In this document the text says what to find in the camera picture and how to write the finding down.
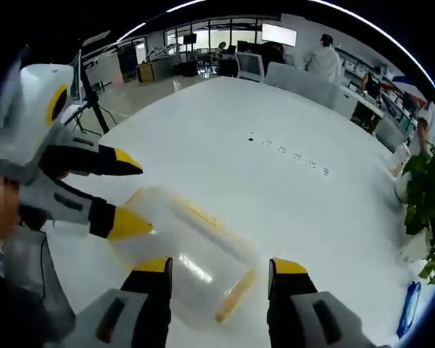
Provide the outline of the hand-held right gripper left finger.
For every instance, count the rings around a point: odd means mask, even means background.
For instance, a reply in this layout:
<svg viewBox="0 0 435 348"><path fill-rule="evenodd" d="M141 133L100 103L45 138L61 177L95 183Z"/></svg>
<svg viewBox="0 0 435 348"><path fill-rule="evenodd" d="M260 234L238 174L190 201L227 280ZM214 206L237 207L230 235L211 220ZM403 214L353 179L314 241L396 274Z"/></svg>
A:
<svg viewBox="0 0 435 348"><path fill-rule="evenodd" d="M132 269L75 316L63 347L164 347L171 322L173 259L159 257Z"/></svg>

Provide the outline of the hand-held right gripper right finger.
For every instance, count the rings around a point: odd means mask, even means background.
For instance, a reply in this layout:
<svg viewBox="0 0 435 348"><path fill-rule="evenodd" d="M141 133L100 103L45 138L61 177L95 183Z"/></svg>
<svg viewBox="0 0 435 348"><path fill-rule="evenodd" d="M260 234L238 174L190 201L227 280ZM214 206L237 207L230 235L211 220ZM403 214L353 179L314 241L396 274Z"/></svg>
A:
<svg viewBox="0 0 435 348"><path fill-rule="evenodd" d="M272 347L374 347L361 319L328 291L318 291L297 262L269 260L267 311Z"/></svg>

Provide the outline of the person's left hand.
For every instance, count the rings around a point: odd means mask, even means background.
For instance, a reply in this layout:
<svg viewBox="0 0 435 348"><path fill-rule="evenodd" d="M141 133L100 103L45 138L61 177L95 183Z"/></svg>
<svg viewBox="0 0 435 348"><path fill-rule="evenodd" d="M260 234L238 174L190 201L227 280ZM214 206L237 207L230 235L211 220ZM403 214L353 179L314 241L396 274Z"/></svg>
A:
<svg viewBox="0 0 435 348"><path fill-rule="evenodd" d="M0 240L6 239L20 220L19 194L9 183L0 185Z"/></svg>

